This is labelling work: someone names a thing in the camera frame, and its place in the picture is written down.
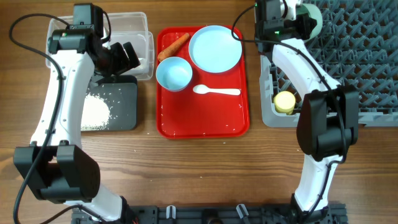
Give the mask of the pale green bowl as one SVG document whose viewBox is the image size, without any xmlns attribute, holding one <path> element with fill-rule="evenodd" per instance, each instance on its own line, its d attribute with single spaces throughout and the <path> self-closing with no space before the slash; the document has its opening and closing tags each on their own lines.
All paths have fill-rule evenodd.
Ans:
<svg viewBox="0 0 398 224">
<path fill-rule="evenodd" d="M 304 42 L 314 39 L 323 26 L 322 14 L 314 4 L 301 4 L 296 7 L 296 19 L 299 21 L 299 33 Z"/>
</svg>

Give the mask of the light blue bowl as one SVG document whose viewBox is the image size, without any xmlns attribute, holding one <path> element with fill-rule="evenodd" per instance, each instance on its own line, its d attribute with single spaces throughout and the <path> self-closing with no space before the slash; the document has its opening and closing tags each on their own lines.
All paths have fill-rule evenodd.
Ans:
<svg viewBox="0 0 398 224">
<path fill-rule="evenodd" d="M 192 66 L 180 57 L 169 57 L 159 63 L 155 73 L 157 83 L 171 92 L 184 90 L 193 78 Z"/>
</svg>

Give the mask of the yellow plastic cup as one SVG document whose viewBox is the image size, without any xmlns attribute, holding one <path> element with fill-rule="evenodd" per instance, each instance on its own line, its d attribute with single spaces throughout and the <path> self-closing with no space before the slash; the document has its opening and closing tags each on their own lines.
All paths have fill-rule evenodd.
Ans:
<svg viewBox="0 0 398 224">
<path fill-rule="evenodd" d="M 273 99 L 275 110 L 278 113 L 291 115 L 294 111 L 296 99 L 293 93 L 289 91 L 282 91 Z"/>
</svg>

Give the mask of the white plastic spoon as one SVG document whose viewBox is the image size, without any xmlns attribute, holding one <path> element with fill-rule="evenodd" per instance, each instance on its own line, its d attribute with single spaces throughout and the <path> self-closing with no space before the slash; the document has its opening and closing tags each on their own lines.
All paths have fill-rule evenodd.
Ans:
<svg viewBox="0 0 398 224">
<path fill-rule="evenodd" d="M 241 94 L 241 90 L 236 88 L 209 88 L 206 85 L 196 85 L 193 87 L 193 91 L 197 94 L 217 93 L 223 95 L 238 96 Z"/>
</svg>

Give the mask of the light blue plate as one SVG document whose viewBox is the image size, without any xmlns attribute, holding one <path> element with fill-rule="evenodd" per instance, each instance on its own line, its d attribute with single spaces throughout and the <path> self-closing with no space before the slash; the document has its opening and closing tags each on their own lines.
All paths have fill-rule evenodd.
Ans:
<svg viewBox="0 0 398 224">
<path fill-rule="evenodd" d="M 243 54 L 242 43 L 230 28 L 206 26 L 194 33 L 188 45 L 192 62 L 208 73 L 231 70 Z"/>
</svg>

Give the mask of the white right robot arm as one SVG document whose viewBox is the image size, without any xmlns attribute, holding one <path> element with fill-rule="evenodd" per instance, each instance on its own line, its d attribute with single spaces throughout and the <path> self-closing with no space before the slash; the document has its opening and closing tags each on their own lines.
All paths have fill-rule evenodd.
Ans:
<svg viewBox="0 0 398 224">
<path fill-rule="evenodd" d="M 288 206 L 270 210 L 270 221 L 339 222 L 341 206 L 329 206 L 333 175 L 358 140 L 359 93 L 332 78 L 307 50 L 305 42 L 323 26 L 315 5 L 302 1 L 256 1 L 252 43 L 269 64 L 281 69 L 302 100 L 296 135 L 304 163 Z"/>
</svg>

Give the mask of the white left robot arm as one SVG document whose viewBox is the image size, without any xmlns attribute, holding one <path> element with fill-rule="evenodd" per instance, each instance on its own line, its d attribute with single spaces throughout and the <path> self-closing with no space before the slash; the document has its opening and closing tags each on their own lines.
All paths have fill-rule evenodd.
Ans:
<svg viewBox="0 0 398 224">
<path fill-rule="evenodd" d="M 93 75 L 99 84 L 136 84 L 128 71 L 140 61 L 130 43 L 106 43 L 111 37 L 105 11 L 91 3 L 73 7 L 73 20 L 55 30 L 44 57 L 51 63 L 49 87 L 40 122 L 30 143 L 17 147 L 13 162 L 21 189 L 38 200 L 77 208 L 101 223 L 137 223 L 126 199 L 100 182 L 98 163 L 83 151 L 81 119 Z"/>
</svg>

